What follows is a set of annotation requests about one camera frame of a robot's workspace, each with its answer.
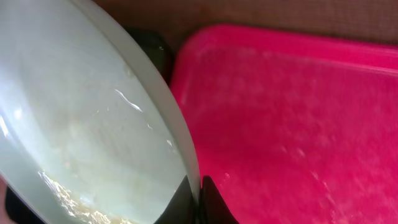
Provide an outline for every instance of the brown surface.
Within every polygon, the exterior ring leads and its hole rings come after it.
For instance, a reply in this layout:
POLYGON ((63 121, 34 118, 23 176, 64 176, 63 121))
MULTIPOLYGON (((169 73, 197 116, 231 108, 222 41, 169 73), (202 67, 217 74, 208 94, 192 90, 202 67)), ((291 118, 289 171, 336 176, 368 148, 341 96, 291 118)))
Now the brown surface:
POLYGON ((94 0, 123 26, 160 32, 177 50, 217 22, 398 44, 397 0, 94 0))

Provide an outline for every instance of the glossy white surface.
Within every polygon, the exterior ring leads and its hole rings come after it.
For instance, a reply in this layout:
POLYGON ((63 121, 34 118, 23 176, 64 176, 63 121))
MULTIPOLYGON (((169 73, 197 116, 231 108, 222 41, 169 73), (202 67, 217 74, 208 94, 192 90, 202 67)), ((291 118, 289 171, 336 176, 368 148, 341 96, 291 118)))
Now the glossy white surface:
POLYGON ((77 219, 156 221, 186 172, 132 69, 68 1, 1 1, 0 29, 0 134, 77 219))

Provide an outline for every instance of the red tray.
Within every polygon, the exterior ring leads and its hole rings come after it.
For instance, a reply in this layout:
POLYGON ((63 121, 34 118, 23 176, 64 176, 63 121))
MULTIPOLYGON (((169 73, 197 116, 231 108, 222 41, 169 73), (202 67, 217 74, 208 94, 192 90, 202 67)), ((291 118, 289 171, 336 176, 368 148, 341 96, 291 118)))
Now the red tray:
POLYGON ((214 26, 171 89, 240 223, 398 223, 398 49, 214 26))

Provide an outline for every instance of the pink tray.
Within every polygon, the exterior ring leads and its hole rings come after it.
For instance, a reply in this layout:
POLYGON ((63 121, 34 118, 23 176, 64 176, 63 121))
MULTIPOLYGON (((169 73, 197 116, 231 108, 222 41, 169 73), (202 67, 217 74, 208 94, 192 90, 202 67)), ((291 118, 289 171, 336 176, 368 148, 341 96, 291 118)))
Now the pink tray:
POLYGON ((398 49, 214 26, 171 89, 240 223, 398 223, 398 49))

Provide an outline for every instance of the pink surface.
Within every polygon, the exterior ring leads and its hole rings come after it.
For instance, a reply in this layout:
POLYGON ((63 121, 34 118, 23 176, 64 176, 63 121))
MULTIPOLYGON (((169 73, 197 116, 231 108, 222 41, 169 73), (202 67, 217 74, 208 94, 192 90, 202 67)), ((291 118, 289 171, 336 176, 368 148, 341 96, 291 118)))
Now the pink surface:
POLYGON ((398 223, 397 74, 398 49, 215 26, 171 89, 240 223, 398 223))

